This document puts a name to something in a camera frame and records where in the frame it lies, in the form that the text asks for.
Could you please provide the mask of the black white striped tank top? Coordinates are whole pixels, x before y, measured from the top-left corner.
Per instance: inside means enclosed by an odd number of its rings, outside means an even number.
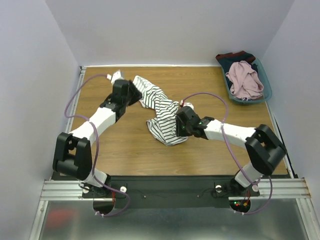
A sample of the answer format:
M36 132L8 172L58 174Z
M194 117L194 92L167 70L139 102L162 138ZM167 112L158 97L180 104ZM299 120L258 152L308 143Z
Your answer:
M176 134L176 112L180 103L169 99L160 87L141 76L135 76L133 84L142 93L139 100L142 107L155 111L155 117L146 121L152 136L167 147L187 141L187 136Z

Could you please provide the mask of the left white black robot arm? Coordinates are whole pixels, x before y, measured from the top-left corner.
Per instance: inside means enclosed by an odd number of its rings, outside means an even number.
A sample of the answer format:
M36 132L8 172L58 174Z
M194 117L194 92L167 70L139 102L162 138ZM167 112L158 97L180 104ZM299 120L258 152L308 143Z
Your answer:
M141 92L131 80L115 80L112 93L90 118L82 116L85 122L80 127L58 135L53 170L94 186L95 193L100 197L106 197L111 191L116 191L111 188L111 177L96 169L99 136L125 114L128 106L141 98Z

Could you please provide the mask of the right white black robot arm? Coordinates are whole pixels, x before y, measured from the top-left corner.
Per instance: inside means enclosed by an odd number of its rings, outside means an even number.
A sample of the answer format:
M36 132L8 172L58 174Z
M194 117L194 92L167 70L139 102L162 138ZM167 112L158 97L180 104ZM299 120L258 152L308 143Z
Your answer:
M235 145L247 151L250 162L243 167L239 164L239 171L230 180L230 189L235 195L242 195L259 178L271 176L287 154L284 144L265 124L242 127L208 116L200 118L189 106L177 111L175 122L178 137L223 141L229 150L230 145Z

